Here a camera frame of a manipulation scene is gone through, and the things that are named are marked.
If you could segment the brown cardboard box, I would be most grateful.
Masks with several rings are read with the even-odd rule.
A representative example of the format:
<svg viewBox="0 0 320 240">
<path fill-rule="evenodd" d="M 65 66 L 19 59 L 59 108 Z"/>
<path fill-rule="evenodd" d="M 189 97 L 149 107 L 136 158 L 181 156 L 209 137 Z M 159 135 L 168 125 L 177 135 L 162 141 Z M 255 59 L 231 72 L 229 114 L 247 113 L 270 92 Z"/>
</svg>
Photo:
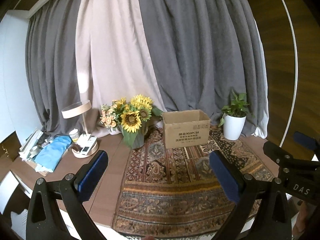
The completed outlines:
<svg viewBox="0 0 320 240">
<path fill-rule="evenodd" d="M 167 149 L 204 145 L 208 142 L 210 118 L 202 110 L 165 112 L 162 117 Z"/>
</svg>

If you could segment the white paper cup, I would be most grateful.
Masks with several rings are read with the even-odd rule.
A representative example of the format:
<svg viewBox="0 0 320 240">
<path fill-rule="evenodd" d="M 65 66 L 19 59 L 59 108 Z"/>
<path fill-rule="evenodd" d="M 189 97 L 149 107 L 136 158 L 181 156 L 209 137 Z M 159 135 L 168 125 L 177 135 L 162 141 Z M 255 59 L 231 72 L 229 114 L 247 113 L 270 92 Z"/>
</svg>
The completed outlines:
<svg viewBox="0 0 320 240">
<path fill-rule="evenodd" d="M 73 142 L 77 142 L 80 137 L 80 132 L 77 128 L 74 128 L 69 132 L 69 136 Z"/>
</svg>

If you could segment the beige curtain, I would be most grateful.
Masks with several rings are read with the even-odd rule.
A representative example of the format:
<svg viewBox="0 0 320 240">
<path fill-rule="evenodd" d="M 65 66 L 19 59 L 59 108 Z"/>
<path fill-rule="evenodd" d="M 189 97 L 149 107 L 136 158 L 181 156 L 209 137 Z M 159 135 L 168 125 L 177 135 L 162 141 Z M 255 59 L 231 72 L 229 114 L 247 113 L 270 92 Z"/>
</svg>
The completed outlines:
<svg viewBox="0 0 320 240">
<path fill-rule="evenodd" d="M 165 110 L 148 49 L 139 0 L 81 0 L 75 35 L 76 72 L 81 100 L 90 100 L 88 132 L 99 126 L 100 107 L 137 94 Z"/>
</svg>

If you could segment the white pot green plant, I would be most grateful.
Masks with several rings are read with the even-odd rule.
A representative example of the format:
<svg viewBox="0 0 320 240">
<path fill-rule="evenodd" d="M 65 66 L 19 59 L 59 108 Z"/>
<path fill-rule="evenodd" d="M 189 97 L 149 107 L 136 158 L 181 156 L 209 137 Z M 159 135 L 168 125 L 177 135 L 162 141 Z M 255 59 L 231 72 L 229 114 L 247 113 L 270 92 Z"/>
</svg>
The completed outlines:
<svg viewBox="0 0 320 240">
<path fill-rule="evenodd" d="M 231 89 L 229 104 L 222 107 L 221 113 L 219 127 L 223 127 L 223 136 L 227 140 L 238 140 L 250 115 L 246 93 L 236 93 Z"/>
</svg>

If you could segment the grey curtain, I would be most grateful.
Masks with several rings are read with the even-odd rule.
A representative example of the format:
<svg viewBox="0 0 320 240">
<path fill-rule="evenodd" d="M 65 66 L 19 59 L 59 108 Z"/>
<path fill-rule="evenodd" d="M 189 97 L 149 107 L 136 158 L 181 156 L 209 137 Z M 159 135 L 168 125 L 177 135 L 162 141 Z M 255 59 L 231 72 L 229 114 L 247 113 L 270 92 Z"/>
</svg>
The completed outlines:
<svg viewBox="0 0 320 240">
<path fill-rule="evenodd" d="M 75 35 L 81 0 L 49 0 L 31 19 L 26 75 L 42 129 L 80 127 L 61 111 L 80 98 Z M 263 46 L 247 0 L 139 0 L 164 111 L 200 109 L 217 124 L 231 89 L 249 103 L 243 134 L 267 136 Z"/>
</svg>

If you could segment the peach flower bouquet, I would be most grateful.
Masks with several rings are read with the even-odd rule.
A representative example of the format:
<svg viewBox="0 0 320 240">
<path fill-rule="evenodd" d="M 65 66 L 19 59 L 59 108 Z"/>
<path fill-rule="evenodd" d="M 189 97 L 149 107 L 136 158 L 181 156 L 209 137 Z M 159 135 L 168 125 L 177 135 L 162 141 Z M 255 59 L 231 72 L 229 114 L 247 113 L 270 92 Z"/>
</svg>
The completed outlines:
<svg viewBox="0 0 320 240">
<path fill-rule="evenodd" d="M 121 133 L 120 104 L 118 100 L 113 100 L 111 105 L 101 105 L 99 124 L 107 128 L 111 135 Z"/>
</svg>

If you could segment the blue cloth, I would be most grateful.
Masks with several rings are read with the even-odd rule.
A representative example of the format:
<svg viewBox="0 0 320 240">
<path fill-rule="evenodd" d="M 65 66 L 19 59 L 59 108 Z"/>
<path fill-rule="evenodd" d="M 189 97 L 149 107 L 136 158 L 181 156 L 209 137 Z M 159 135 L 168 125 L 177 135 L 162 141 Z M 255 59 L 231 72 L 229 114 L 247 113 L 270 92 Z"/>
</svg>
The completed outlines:
<svg viewBox="0 0 320 240">
<path fill-rule="evenodd" d="M 54 172 L 63 154 L 72 144 L 69 136 L 56 137 L 50 144 L 45 146 L 35 157 L 36 172 Z"/>
</svg>

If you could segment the pale green ribbed vase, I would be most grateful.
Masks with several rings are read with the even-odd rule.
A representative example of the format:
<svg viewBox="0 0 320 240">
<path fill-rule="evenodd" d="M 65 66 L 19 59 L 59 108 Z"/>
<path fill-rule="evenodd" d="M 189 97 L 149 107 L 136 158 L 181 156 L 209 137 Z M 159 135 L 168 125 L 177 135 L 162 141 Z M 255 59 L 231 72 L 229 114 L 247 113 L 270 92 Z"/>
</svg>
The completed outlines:
<svg viewBox="0 0 320 240">
<path fill-rule="evenodd" d="M 142 122 L 142 126 L 135 133 L 129 133 L 122 127 L 120 127 L 120 130 L 123 134 L 124 142 L 127 146 L 131 147 L 132 149 L 137 149 L 141 148 L 144 145 L 144 137 L 148 132 L 147 122 Z"/>
</svg>

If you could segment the white arc floor lamp pole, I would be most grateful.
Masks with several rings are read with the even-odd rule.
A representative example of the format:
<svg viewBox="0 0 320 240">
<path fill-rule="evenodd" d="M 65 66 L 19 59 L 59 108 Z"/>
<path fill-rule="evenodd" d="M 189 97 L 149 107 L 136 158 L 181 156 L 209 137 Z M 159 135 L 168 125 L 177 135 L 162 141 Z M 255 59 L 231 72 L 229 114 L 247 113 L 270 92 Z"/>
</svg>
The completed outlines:
<svg viewBox="0 0 320 240">
<path fill-rule="evenodd" d="M 274 0 L 275 5 L 272 7 L 276 34 L 270 92 L 279 125 L 278 134 L 274 138 L 287 151 L 296 145 L 293 132 L 299 81 L 298 30 L 292 7 L 294 1 Z"/>
</svg>

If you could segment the sunflower bouquet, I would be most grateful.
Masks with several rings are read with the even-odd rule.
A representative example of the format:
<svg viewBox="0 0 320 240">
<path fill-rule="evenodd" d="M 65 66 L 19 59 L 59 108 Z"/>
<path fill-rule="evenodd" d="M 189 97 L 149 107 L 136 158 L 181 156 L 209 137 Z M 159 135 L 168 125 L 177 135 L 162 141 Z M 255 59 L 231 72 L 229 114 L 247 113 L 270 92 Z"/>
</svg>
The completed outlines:
<svg viewBox="0 0 320 240">
<path fill-rule="evenodd" d="M 121 105 L 120 127 L 129 133 L 135 133 L 147 122 L 148 130 L 151 118 L 162 116 L 163 111 L 154 105 L 150 97 L 142 94 L 135 95 L 129 103 Z"/>
</svg>

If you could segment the patterned oriental rug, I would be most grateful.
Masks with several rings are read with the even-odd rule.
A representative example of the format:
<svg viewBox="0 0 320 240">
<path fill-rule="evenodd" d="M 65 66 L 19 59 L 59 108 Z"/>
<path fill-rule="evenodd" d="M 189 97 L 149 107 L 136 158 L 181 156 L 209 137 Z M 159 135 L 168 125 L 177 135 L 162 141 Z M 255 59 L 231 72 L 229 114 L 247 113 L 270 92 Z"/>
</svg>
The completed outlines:
<svg viewBox="0 0 320 240">
<path fill-rule="evenodd" d="M 211 127 L 204 145 L 166 149 L 163 131 L 152 128 L 130 153 L 112 228 L 131 236 L 185 238 L 219 230 L 234 208 L 209 165 L 219 150 L 242 173 L 271 181 L 272 172 L 242 140 Z"/>
</svg>

